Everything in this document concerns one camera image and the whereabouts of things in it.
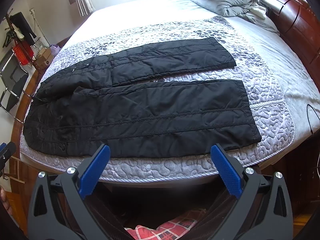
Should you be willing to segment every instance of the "white bed sheet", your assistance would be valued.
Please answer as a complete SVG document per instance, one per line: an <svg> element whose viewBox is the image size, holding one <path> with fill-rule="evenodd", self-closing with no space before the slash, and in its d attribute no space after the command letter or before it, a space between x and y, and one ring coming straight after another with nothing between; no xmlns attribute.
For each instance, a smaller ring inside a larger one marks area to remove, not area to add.
<svg viewBox="0 0 320 240"><path fill-rule="evenodd" d="M137 0L96 11L74 33L63 49L129 28L168 21L207 19L214 16L216 14L190 0ZM227 20L251 42L277 76L295 123L296 130L292 144L261 164L266 166L276 162L311 135L306 107L307 104L311 104L320 114L320 94L297 55L277 34L238 17ZM320 122L312 110L309 111L309 117L313 131L320 129ZM28 156L27 151L28 149L20 151L22 160L25 159L23 154ZM54 163L54 156L47 155L47 158L52 158L50 162Z"/></svg>

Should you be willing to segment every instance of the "black cable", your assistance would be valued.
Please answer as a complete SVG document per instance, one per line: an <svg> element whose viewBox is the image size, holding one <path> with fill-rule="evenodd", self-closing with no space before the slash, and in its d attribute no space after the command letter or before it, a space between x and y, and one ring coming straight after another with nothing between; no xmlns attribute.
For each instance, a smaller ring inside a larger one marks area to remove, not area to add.
<svg viewBox="0 0 320 240"><path fill-rule="evenodd" d="M310 106L312 108L312 110L315 112L315 114L318 117L319 121L320 121L320 118L319 118L317 112L315 111L315 109L310 104L307 104L307 117L308 117L308 122L309 122L311 134L313 134L313 130L311 128L310 119L309 119L308 106Z"/></svg>

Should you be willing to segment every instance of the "black clothing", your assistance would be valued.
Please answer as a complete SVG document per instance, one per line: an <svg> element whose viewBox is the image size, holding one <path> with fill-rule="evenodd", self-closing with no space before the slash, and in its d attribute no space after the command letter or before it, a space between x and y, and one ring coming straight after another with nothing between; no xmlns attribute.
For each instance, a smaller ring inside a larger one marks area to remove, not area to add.
<svg viewBox="0 0 320 240"><path fill-rule="evenodd" d="M261 141L242 81L145 82L235 66L214 38L153 43L79 62L47 78L23 134L51 155L168 158Z"/></svg>
<svg viewBox="0 0 320 240"><path fill-rule="evenodd" d="M22 12L18 12L15 15L10 16L10 20L14 25L16 25L20 29L21 33L24 35L25 41L30 46L34 45L35 41L32 39L31 35L33 36L33 38L36 38L36 35L32 31Z"/></svg>

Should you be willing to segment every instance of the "red plaid fabric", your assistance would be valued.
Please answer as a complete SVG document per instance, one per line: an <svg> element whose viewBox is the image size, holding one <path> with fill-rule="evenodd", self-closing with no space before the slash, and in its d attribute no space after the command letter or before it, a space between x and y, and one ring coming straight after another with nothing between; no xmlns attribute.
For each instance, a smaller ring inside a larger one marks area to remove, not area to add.
<svg viewBox="0 0 320 240"><path fill-rule="evenodd" d="M135 229L125 228L135 240L177 240L188 233L191 228L204 216L205 209L192 210L163 223L157 229L136 226Z"/></svg>

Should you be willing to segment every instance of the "wooden headboard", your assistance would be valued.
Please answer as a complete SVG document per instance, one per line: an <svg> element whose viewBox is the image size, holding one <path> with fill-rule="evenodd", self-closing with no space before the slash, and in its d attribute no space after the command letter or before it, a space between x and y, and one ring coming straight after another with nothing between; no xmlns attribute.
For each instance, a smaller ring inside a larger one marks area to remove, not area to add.
<svg viewBox="0 0 320 240"><path fill-rule="evenodd" d="M320 22L305 0L261 0L281 38L298 55L320 91Z"/></svg>

